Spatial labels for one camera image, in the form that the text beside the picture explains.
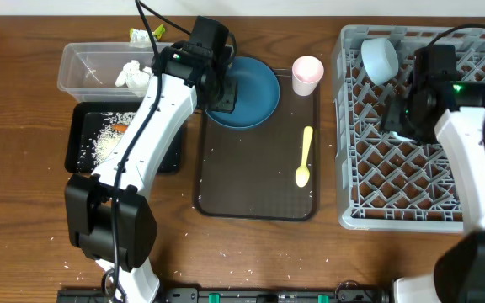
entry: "spoon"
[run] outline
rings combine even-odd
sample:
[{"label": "spoon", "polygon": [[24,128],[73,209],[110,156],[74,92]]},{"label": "spoon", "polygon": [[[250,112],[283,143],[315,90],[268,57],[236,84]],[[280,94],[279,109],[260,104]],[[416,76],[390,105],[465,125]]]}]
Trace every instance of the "spoon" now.
[{"label": "spoon", "polygon": [[312,143],[313,128],[307,126],[304,128],[304,135],[302,136],[302,161],[299,168],[295,172],[295,182],[300,188],[305,187],[310,179],[310,171],[306,167],[308,161],[308,152],[310,151],[310,144]]}]

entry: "blue bowl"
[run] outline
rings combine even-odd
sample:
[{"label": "blue bowl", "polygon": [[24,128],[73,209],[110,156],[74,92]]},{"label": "blue bowl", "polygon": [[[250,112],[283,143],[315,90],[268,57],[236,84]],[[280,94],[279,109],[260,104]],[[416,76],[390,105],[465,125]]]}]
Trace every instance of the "blue bowl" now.
[{"label": "blue bowl", "polygon": [[247,57],[236,57],[228,76],[238,81],[237,102],[231,114],[210,112],[216,123],[243,130],[267,120],[280,101],[280,85],[274,72],[263,62]]}]

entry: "cup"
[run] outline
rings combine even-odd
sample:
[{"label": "cup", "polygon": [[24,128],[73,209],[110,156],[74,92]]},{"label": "cup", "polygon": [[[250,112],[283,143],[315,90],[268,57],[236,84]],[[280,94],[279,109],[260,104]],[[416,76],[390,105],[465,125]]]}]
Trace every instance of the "cup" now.
[{"label": "cup", "polygon": [[300,57],[293,63],[291,70],[293,91],[299,96],[312,94],[325,72],[323,64],[313,56]]},{"label": "cup", "polygon": [[396,76],[398,69],[396,50],[387,38],[365,40],[362,42],[360,52],[366,74],[375,85],[382,85]]}]

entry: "dark tray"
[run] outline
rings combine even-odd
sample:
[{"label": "dark tray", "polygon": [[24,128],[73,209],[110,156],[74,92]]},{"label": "dark tray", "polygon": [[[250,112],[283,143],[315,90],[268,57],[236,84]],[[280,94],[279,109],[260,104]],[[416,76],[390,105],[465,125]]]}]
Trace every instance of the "dark tray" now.
[{"label": "dark tray", "polygon": [[[102,113],[135,113],[141,102],[82,102],[74,108],[71,131],[68,136],[67,157],[65,169],[69,173],[91,173],[93,163],[93,145],[89,139],[95,140],[97,134],[104,128],[106,121]],[[168,148],[157,173],[176,173],[180,168],[183,145],[184,127],[178,131]],[[85,151],[80,158],[80,150]]]},{"label": "dark tray", "polygon": [[[293,92],[291,70],[274,71],[280,83],[276,111],[261,125],[234,130],[202,119],[194,191],[204,215],[304,221],[317,211],[319,197],[319,88],[308,97]],[[310,180],[295,183],[301,165],[302,133],[314,129],[308,155]]]}]

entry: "spoon handle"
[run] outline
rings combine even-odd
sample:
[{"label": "spoon handle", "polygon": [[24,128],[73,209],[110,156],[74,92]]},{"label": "spoon handle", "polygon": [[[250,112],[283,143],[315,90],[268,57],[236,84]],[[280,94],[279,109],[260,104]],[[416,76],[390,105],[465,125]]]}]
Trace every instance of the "spoon handle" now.
[{"label": "spoon handle", "polygon": [[306,167],[306,161],[308,161],[308,152],[310,151],[310,144],[312,143],[312,134],[313,128],[311,126],[304,128],[304,135],[302,136],[302,167]]}]

